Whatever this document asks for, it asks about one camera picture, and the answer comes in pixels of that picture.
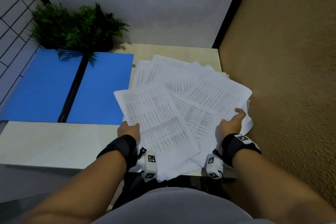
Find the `green plant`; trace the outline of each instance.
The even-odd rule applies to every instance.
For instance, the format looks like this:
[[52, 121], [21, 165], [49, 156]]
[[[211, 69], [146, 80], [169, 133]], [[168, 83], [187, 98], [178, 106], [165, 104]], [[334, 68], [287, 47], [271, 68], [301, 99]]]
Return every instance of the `green plant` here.
[[112, 13], [103, 13], [99, 4], [95, 8], [83, 5], [79, 12], [69, 13], [60, 5], [37, 6], [33, 14], [32, 38], [44, 48], [56, 49], [61, 61], [87, 55], [94, 65], [94, 52], [113, 48], [113, 36], [123, 36], [129, 26]]

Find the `wooden table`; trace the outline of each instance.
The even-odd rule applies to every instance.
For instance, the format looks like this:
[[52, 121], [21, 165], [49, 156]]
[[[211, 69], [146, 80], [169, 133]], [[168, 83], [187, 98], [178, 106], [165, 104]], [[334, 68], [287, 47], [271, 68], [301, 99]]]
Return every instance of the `wooden table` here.
[[[149, 44], [123, 44], [115, 51], [134, 54], [131, 87], [135, 65], [151, 60], [155, 54], [210, 64], [221, 71], [217, 49], [175, 47]], [[92, 163], [109, 142], [117, 137], [118, 125], [70, 124], [9, 121], [0, 124], [0, 164], [36, 167], [83, 169]], [[202, 169], [186, 175], [205, 176]], [[224, 177], [235, 178], [228, 170]]]

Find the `person's right hand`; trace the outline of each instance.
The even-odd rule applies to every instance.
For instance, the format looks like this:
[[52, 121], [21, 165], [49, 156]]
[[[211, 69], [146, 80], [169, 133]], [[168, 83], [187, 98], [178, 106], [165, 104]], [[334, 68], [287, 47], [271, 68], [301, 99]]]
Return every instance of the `person's right hand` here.
[[130, 135], [137, 141], [140, 135], [140, 124], [137, 123], [134, 126], [129, 126], [127, 121], [124, 121], [118, 128], [117, 133], [118, 137], [123, 135]]
[[246, 113], [240, 108], [236, 108], [235, 111], [238, 114], [233, 116], [231, 120], [222, 120], [219, 124], [222, 140], [229, 134], [239, 134], [242, 129], [242, 120], [245, 118]]

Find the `wrist strap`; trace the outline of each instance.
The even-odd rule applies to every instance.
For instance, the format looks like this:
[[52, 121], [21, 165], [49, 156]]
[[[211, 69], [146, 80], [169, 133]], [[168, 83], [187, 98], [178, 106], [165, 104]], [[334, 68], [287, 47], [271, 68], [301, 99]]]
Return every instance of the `wrist strap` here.
[[254, 150], [261, 154], [259, 147], [250, 138], [241, 134], [229, 134], [224, 137], [222, 148], [222, 159], [230, 167], [232, 167], [233, 156], [241, 149]]
[[103, 154], [117, 150], [126, 160], [126, 171], [134, 167], [138, 161], [137, 142], [134, 137], [130, 135], [123, 135], [110, 142], [97, 156], [99, 158]]

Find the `tiled wall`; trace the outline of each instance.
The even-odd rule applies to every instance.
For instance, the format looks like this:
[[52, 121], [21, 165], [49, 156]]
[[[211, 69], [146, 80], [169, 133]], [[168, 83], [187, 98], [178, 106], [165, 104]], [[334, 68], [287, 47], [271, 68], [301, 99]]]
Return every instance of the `tiled wall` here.
[[31, 11], [40, 0], [0, 0], [0, 113], [23, 77], [37, 44], [30, 39]]

